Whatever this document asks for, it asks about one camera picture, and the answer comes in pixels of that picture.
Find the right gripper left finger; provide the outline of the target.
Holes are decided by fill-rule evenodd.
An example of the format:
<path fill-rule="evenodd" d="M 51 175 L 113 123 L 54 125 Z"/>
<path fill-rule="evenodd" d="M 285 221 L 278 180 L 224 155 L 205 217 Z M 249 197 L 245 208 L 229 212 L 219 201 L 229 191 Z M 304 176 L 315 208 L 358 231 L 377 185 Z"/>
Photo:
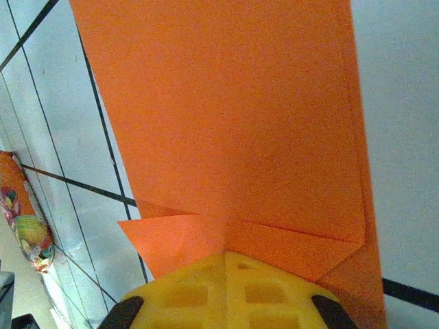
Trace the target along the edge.
<path fill-rule="evenodd" d="M 100 328 L 225 328 L 223 254 L 207 256 L 126 293 Z"/>

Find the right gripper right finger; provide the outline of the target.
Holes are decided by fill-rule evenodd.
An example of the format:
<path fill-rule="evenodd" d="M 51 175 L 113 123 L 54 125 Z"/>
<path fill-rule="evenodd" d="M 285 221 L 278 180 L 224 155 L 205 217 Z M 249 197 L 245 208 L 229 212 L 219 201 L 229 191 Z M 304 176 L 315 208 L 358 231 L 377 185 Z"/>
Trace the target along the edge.
<path fill-rule="evenodd" d="M 225 253 L 227 328 L 356 328 L 329 290 L 237 252 Z"/>

